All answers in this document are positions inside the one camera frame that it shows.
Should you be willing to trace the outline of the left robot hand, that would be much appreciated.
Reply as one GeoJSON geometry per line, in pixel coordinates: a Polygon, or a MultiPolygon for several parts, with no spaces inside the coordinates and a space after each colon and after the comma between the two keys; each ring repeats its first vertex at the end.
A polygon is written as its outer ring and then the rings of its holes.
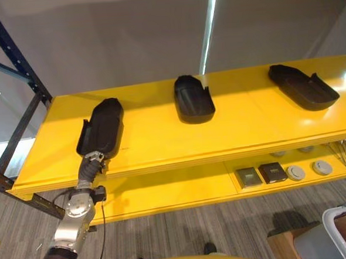
{"type": "Polygon", "coordinates": [[[78,171],[78,184],[93,183],[98,173],[102,173],[105,155],[99,151],[86,154],[80,164],[78,171]]]}

